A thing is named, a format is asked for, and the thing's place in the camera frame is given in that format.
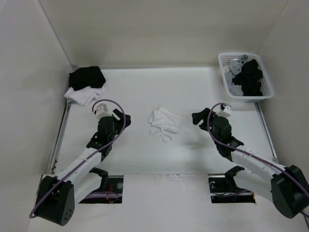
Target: white plastic basket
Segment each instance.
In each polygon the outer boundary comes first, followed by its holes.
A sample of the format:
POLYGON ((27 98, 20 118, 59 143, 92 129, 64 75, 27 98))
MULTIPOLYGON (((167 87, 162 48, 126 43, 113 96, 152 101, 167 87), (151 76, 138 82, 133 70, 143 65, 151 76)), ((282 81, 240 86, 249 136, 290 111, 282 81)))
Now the white plastic basket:
POLYGON ((246 53, 246 52, 242 52, 242 53, 221 53, 221 54, 219 54, 218 59, 219 59, 223 84, 224 84, 226 93, 227 93, 228 97, 231 98, 231 100, 238 101, 238 102, 259 102, 263 99, 272 98, 274 96, 274 90, 272 88, 271 81, 270 81, 269 76, 266 72, 266 69, 265 69, 264 65, 262 64, 261 59, 259 58, 258 55, 254 54, 254 53, 246 53), (227 88, 227 83, 226 83, 225 73, 224 73, 223 67, 225 65, 228 65, 231 59, 240 58, 242 55, 247 55, 248 61, 255 59, 257 61, 257 63, 259 64, 259 69, 263 72, 264 78, 261 79, 261 82, 262 82, 261 92, 263 94, 262 96, 234 96, 230 93, 230 91, 227 88))

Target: white towel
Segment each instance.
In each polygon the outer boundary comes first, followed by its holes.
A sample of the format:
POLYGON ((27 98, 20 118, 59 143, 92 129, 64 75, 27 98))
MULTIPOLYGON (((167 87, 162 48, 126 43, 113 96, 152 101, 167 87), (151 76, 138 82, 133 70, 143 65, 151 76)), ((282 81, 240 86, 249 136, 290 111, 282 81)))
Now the white towel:
POLYGON ((64 95, 68 101, 75 101, 81 106, 88 106, 93 99, 98 99, 102 94, 104 94, 104 86, 102 88, 91 88, 90 86, 74 91, 73 88, 69 90, 64 95))
POLYGON ((155 135, 158 132, 162 132, 163 141, 169 143, 172 141, 172 137, 167 135, 164 131, 169 131, 174 134, 177 134, 179 131, 180 122, 182 117, 171 113, 167 109, 160 107, 158 110, 155 110, 154 113, 150 116, 148 122, 155 129, 150 130, 151 135, 155 135))

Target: rectangular opening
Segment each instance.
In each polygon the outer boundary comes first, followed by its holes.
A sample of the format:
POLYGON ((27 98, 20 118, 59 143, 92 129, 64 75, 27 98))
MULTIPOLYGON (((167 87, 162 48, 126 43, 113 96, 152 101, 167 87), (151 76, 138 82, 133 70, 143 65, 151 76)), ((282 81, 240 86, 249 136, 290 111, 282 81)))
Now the rectangular opening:
POLYGON ((209 175, 212 203, 255 203, 253 192, 233 186, 224 174, 209 175))
POLYGON ((98 188, 91 193, 94 198, 84 199, 80 204, 121 204, 123 187, 124 176, 109 176, 105 189, 98 188))

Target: basket rim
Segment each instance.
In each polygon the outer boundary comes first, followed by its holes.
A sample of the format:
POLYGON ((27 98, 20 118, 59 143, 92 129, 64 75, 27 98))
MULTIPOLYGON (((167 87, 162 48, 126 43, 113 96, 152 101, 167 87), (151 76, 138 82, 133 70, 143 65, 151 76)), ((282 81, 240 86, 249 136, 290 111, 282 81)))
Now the basket rim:
POLYGON ((266 71, 266 69, 265 69, 265 67, 264 67, 260 57, 257 54, 250 53, 250 52, 220 53, 218 55, 218 60, 219 60, 219 64, 220 64, 220 71, 221 71, 221 74, 222 74, 223 84, 224 84, 226 93, 228 94, 228 96, 230 98, 238 99, 238 100, 263 100, 263 99, 272 98, 274 96, 274 90, 272 88, 272 84, 270 82, 269 75, 268 75, 268 73, 267 73, 267 71, 266 71), (227 87, 227 82, 226 82, 225 73, 224 73, 224 70, 223 70, 223 65, 222 65, 221 59, 223 59, 224 56, 240 56, 240 55, 248 55, 248 56, 254 57, 254 59, 257 60, 259 66, 260 66, 260 69, 263 72, 263 76, 264 76, 264 80, 266 82, 267 88, 268 88, 268 90, 270 92, 269 95, 267 95, 267 96, 234 96, 234 95, 232 95, 230 93, 230 91, 228 90, 228 87, 227 87))

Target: black cloth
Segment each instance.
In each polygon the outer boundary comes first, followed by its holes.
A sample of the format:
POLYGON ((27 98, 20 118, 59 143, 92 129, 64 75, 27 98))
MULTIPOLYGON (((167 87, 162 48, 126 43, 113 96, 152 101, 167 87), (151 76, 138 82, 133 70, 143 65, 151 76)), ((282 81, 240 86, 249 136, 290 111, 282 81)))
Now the black cloth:
POLYGON ((261 86, 259 81, 263 78, 263 73, 258 69, 259 65, 255 59, 246 62, 241 67, 241 73, 233 78, 235 85, 241 85, 241 90, 244 96, 262 96, 261 86))
POLYGON ((87 86, 92 88, 102 88, 106 82, 105 77, 98 66, 79 68, 69 75, 69 87, 72 87, 74 91, 86 88, 87 86))

